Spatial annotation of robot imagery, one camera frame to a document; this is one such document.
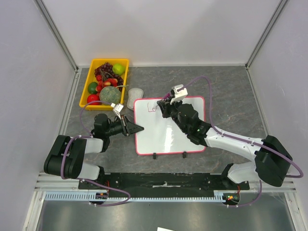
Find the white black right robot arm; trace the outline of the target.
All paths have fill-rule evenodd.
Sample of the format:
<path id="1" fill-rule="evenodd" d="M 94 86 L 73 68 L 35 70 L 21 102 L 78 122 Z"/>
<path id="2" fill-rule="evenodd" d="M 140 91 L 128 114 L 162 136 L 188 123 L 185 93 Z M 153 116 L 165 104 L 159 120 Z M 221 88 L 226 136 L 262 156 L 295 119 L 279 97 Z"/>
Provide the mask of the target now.
<path id="1" fill-rule="evenodd" d="M 232 189 L 239 183 L 261 180 L 280 187 L 287 176 L 292 157 L 274 136 L 265 139 L 227 133 L 202 121 L 191 104 L 181 101 L 157 102 L 163 118 L 171 118 L 190 142 L 204 147 L 219 148 L 248 159 L 244 164 L 228 164 L 221 177 L 221 186 Z"/>

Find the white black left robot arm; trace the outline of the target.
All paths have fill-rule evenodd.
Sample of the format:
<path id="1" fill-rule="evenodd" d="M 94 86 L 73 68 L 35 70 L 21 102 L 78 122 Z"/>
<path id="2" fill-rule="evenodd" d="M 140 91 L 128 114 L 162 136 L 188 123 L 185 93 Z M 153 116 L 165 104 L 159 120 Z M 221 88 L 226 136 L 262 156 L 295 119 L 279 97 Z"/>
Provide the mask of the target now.
<path id="1" fill-rule="evenodd" d="M 94 118 L 94 129 L 90 136 L 57 136 L 44 162 L 44 172 L 63 179 L 89 179 L 93 188 L 101 189 L 106 182 L 105 176 L 100 174 L 103 169 L 86 163 L 85 155 L 105 152 L 111 136 L 130 136 L 143 130 L 144 127 L 131 122 L 124 115 L 112 121 L 106 114 L 98 114 Z"/>

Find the pink framed whiteboard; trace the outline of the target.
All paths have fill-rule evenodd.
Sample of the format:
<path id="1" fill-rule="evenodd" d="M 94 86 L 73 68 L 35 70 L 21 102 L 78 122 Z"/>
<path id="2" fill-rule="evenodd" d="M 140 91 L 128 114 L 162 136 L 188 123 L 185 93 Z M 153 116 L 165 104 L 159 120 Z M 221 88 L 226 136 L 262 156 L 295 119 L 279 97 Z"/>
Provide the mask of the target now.
<path id="1" fill-rule="evenodd" d="M 158 98 L 137 99 L 134 102 L 135 124 L 144 130 L 135 134 L 138 155 L 199 153 L 205 150 L 187 139 L 171 118 L 163 118 Z"/>

